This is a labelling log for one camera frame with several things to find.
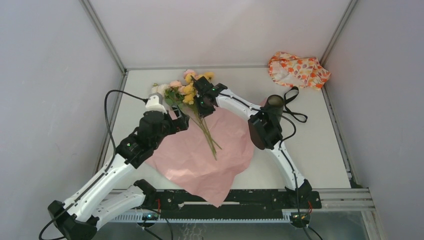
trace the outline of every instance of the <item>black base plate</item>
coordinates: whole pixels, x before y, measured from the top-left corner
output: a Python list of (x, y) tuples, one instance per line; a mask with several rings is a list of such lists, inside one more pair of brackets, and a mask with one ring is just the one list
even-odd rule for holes
[[(282, 209), (294, 209), (290, 204), (289, 193), (282, 189), (233, 189), (220, 207), (206, 204), (179, 204), (184, 202), (205, 202), (199, 196), (191, 195), (185, 190), (157, 190), (155, 198), (160, 201), (161, 217), (167, 219), (280, 219)], [(322, 208), (320, 195), (312, 191), (299, 205), (300, 209)]]

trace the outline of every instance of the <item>white wall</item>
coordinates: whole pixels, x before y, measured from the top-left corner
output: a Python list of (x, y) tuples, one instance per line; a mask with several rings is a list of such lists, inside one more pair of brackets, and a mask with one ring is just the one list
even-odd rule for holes
[(321, 57), (349, 0), (91, 0), (127, 68)]
[(422, 239), (424, 1), (360, 1), (326, 68), (361, 183), (390, 240)]
[(0, 1), (0, 56), (0, 239), (34, 240), (92, 175), (121, 73), (77, 0)]

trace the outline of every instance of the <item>yellow flower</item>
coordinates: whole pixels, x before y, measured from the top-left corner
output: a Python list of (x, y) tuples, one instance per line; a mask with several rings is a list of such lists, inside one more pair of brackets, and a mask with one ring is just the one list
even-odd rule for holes
[(195, 103), (195, 95), (194, 94), (187, 94), (184, 96), (184, 100), (182, 100), (185, 104), (193, 105)]
[(190, 84), (190, 85), (185, 86), (185, 87), (182, 89), (182, 91), (183, 91), (185, 94), (193, 94), (193, 95), (194, 95), (195, 89), (194, 89), (193, 85), (192, 85), (192, 84)]
[(212, 79), (215, 77), (215, 74), (211, 71), (207, 71), (203, 73), (203, 75), (209, 80), (209, 82), (211, 82)]
[(184, 79), (189, 84), (193, 81), (192, 77), (194, 77), (195, 75), (196, 75), (195, 72), (190, 72), (187, 75), (185, 75)]
[(204, 77), (205, 75), (203, 75), (203, 74), (199, 74), (199, 75), (197, 75), (196, 76), (196, 80), (199, 80), (201, 77)]

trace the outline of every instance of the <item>white robotic arm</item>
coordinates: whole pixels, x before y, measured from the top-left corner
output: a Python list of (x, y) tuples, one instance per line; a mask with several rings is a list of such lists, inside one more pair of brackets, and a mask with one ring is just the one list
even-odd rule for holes
[[(252, 104), (235, 95), (222, 84), (213, 86), (204, 77), (196, 80), (194, 87), (198, 93), (195, 100), (201, 117), (212, 114), (215, 105), (247, 120), (250, 138), (259, 149), (271, 153), (285, 180), (286, 190), (295, 193), (293, 196), (297, 200), (312, 190), (309, 182), (290, 158), (282, 142), (279, 119), (275, 114), (270, 114), (271, 108)], [(147, 187), (138, 184), (137, 182), (141, 180), (121, 194), (106, 201), (103, 199), (119, 180), (135, 171), (153, 155), (164, 137), (188, 128), (189, 117), (178, 108), (173, 108), (177, 119), (171, 119), (162, 105), (162, 100), (160, 94), (151, 94), (146, 101), (147, 111), (141, 118), (139, 126), (120, 142), (116, 148), (116, 155), (77, 193), (64, 202), (53, 201), (48, 206), (52, 217), (49, 224), (54, 223), (65, 238), (89, 240), (105, 223), (147, 201), (149, 196), (146, 192), (153, 187), (148, 183)], [(40, 233), (40, 240), (45, 228)]]
[[(258, 110), (261, 109), (261, 106), (244, 100), (229, 89), (224, 89), (219, 93), (219, 95), (216, 97), (216, 103), (218, 107), (230, 110), (232, 113), (235, 113), (245, 120), (249, 120), (251, 116), (256, 115)], [(278, 141), (272, 149), (266, 148), (265, 150), (271, 154), (277, 163), (278, 168), (284, 178), (286, 187), (291, 190), (296, 190), (296, 182), (293, 173), (295, 173), (298, 183), (303, 183), (305, 178), (293, 163), (293, 160), (287, 152), (284, 142), (280, 143)]]

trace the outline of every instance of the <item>glass panel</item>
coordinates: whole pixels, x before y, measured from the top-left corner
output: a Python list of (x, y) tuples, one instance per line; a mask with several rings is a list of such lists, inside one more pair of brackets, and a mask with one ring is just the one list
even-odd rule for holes
[[(301, 228), (289, 223), (171, 223), (174, 240), (282, 240), (308, 239)], [(369, 240), (362, 214), (354, 212), (313, 212), (311, 227), (325, 240)], [(164, 240), (170, 240), (165, 223), (149, 228)], [(313, 240), (319, 239), (307, 229)], [(108, 223), (94, 240), (155, 240), (136, 223)]]

